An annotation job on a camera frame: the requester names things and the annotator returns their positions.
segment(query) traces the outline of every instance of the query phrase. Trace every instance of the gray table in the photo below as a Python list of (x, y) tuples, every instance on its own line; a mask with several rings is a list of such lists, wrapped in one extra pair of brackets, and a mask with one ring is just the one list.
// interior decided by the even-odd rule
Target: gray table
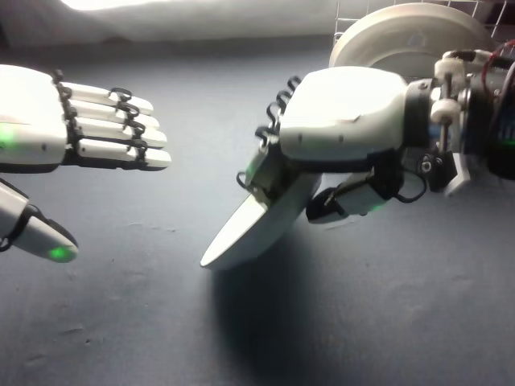
[(245, 198), (234, 176), (264, 108), (330, 48), (314, 38), (4, 54), (149, 99), (174, 164), (7, 176), (81, 255), (1, 255), (1, 385), (515, 382), (513, 184), (392, 202), (338, 228), (302, 217), (251, 265), (199, 267)]

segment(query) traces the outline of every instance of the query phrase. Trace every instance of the white plate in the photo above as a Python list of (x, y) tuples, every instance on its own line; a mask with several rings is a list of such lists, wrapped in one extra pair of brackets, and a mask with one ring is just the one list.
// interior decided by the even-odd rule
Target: white plate
[(258, 257), (291, 228), (319, 185), (320, 175), (300, 175), (269, 207), (250, 195), (218, 233), (200, 265), (224, 270)]
[(363, 66), (431, 78), (447, 51), (493, 51), (490, 34), (473, 17), (448, 6), (401, 4), (355, 22), (334, 46), (329, 67)]

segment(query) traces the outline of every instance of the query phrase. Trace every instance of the robotic hand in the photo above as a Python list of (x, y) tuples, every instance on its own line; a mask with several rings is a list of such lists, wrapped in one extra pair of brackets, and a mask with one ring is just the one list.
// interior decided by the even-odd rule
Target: robotic hand
[[(162, 170), (167, 138), (148, 101), (123, 88), (64, 83), (28, 68), (0, 65), (0, 172), (47, 173), (59, 165)], [(0, 179), (0, 252), (12, 245), (51, 261), (77, 253), (73, 236)]]
[[(260, 156), (245, 181), (238, 180), (261, 201), (273, 202), (299, 174), (352, 173), (307, 205), (309, 221), (321, 224), (364, 216), (392, 198), (412, 203), (427, 187), (452, 195), (471, 179), (470, 157), (515, 179), (515, 63), (500, 53), (448, 52), (434, 78), (410, 83), (361, 67), (324, 69), (302, 83), (292, 78), (294, 87), (273, 103), (277, 116), (269, 107), (272, 123), (256, 132)], [(412, 148), (424, 154), (410, 170), (406, 151)], [(256, 162), (260, 157), (268, 160)], [(415, 197), (399, 193), (405, 173), (422, 181)]]

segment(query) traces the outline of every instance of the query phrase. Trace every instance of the dish rack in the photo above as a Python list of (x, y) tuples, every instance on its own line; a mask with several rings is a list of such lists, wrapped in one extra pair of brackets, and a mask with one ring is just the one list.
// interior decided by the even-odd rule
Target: dish rack
[[(417, 2), (414, 0), (339, 0), (336, 8), (336, 25), (333, 44), (355, 22), (381, 8)], [(450, 6), (471, 15), (483, 23), (491, 36), (499, 43), (503, 43), (513, 36), (515, 32), (515, 1), (499, 0), (430, 0), (430, 2)], [(513, 48), (506, 55), (513, 54)]]

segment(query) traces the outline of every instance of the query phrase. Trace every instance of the screw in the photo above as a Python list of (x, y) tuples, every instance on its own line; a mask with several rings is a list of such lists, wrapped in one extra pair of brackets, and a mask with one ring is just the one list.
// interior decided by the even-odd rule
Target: screw
[(422, 172), (429, 173), (431, 171), (431, 162), (425, 161), (422, 162)]

